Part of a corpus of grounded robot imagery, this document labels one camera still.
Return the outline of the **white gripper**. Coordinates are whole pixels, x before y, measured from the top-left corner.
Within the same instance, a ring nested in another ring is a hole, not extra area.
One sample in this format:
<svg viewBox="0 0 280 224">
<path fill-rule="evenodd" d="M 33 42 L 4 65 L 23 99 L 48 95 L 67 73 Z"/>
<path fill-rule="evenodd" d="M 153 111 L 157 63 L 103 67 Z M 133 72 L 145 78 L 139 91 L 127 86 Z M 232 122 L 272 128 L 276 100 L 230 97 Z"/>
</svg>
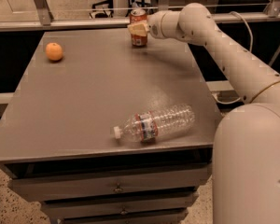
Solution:
<svg viewBox="0 0 280 224">
<path fill-rule="evenodd" d="M 138 36 L 147 36 L 147 33 L 150 32 L 150 34 L 154 38 L 164 39 L 165 36 L 163 35 L 161 30 L 161 22 L 163 16 L 164 13 L 162 11 L 159 11 L 152 15 L 148 15 L 147 22 L 139 21 L 139 22 L 131 23 L 128 25 L 128 31 L 131 35 L 138 35 Z"/>
</svg>

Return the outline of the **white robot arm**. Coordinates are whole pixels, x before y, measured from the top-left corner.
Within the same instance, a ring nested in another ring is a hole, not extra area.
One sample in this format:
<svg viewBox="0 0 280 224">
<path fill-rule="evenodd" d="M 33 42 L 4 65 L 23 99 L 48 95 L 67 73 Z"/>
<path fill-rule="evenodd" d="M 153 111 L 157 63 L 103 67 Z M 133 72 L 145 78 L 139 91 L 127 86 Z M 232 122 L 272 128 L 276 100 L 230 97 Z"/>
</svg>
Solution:
<svg viewBox="0 0 280 224">
<path fill-rule="evenodd" d="M 205 47 L 243 101 L 215 134 L 213 223 L 280 224 L 280 74 L 222 32 L 201 4 L 159 11 L 128 29 Z"/>
</svg>

